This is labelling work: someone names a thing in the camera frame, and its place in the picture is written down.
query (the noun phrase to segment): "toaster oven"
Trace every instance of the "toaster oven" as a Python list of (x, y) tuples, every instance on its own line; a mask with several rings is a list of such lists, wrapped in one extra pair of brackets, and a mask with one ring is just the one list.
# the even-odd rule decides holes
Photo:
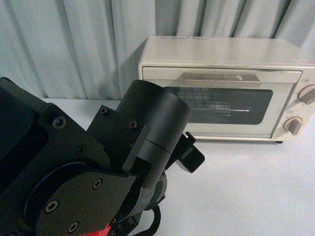
[(315, 110), (315, 60), (281, 39), (151, 36), (138, 69), (190, 106), (199, 139), (296, 140)]

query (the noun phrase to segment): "wire rack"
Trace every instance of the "wire rack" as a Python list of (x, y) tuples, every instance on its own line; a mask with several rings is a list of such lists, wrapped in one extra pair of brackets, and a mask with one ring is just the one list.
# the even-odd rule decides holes
[(190, 108), (195, 110), (212, 111), (216, 115), (231, 116), (234, 112), (250, 113), (249, 109), (235, 109), (231, 104), (228, 92), (214, 91), (210, 88), (180, 88), (175, 92)]

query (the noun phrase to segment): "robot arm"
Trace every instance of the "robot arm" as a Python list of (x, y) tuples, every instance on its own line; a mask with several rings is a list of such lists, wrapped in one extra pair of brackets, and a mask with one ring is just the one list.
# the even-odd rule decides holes
[(127, 236), (165, 198), (165, 171), (204, 161), (182, 134), (191, 111), (134, 81), (117, 110), (101, 106), (87, 131), (56, 105), (0, 78), (0, 236)]

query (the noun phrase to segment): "red component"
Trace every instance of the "red component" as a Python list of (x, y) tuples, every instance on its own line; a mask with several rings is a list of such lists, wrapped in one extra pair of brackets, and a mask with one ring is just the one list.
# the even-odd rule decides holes
[(111, 226), (108, 224), (105, 228), (105, 230), (97, 231), (94, 233), (89, 233), (86, 235), (81, 235), (81, 236), (107, 236), (108, 232), (110, 231)]

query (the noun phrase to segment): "cylindrical motor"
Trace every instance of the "cylindrical motor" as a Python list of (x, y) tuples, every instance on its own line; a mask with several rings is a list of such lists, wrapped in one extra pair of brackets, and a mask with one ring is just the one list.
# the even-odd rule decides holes
[(143, 183), (155, 188), (188, 120), (191, 110), (180, 98), (147, 81), (133, 81), (117, 111), (151, 128), (138, 157), (152, 168)]

